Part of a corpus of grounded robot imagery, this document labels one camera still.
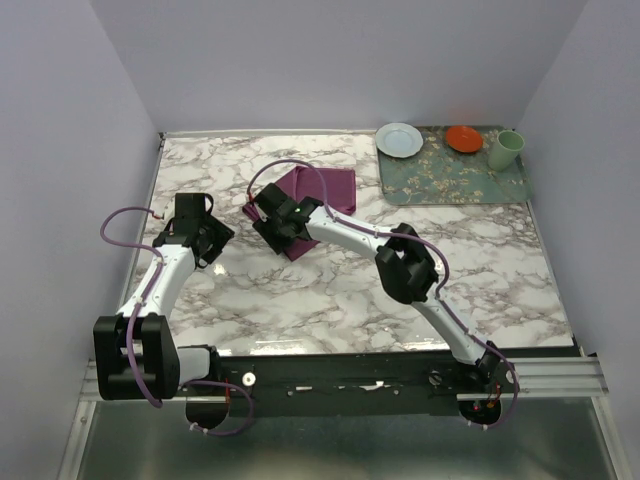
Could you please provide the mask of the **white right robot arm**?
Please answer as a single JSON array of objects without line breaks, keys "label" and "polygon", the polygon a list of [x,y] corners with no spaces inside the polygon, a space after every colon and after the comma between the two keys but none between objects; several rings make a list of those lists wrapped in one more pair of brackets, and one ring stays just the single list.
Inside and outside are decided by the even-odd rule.
[{"label": "white right robot arm", "polygon": [[497,348],[477,336],[447,304],[434,255],[441,253],[408,224],[381,228],[339,214],[322,201],[297,202],[270,183],[249,206],[257,211],[253,228],[277,253],[296,241],[337,245],[373,261],[384,292],[418,311],[446,341],[458,364],[460,381],[480,392],[496,380],[501,360]]}]

